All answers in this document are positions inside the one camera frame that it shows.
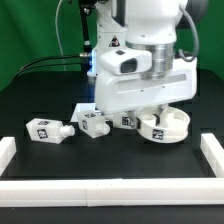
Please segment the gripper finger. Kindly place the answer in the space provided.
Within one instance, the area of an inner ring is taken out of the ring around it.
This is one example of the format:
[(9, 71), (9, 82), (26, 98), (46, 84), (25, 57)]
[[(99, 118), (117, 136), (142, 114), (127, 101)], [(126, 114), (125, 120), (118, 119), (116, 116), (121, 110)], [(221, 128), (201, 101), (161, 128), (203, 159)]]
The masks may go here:
[(160, 106), (158, 112), (158, 118), (160, 121), (167, 119), (169, 115), (169, 107), (168, 106)]
[(135, 113), (133, 111), (129, 111), (128, 115), (131, 120), (131, 127), (133, 129), (140, 129), (141, 128), (141, 120), (135, 116)]

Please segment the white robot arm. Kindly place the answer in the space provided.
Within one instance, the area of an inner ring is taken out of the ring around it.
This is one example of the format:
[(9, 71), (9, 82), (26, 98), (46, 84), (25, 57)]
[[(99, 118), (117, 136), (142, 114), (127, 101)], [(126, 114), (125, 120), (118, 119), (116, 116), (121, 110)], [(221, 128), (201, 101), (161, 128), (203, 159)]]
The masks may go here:
[(97, 0), (97, 44), (88, 76), (96, 79), (96, 108), (124, 114), (194, 97), (199, 38), (195, 25), (208, 0)]

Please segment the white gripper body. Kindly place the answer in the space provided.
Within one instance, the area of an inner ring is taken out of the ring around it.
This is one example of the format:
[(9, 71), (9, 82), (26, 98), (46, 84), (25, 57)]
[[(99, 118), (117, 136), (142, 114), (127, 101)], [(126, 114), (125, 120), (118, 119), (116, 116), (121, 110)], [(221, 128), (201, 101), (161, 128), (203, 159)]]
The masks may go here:
[(140, 74), (116, 76), (103, 70), (95, 86), (96, 107), (104, 114), (132, 111), (188, 100), (197, 89), (197, 60), (175, 59), (173, 69), (160, 79)]

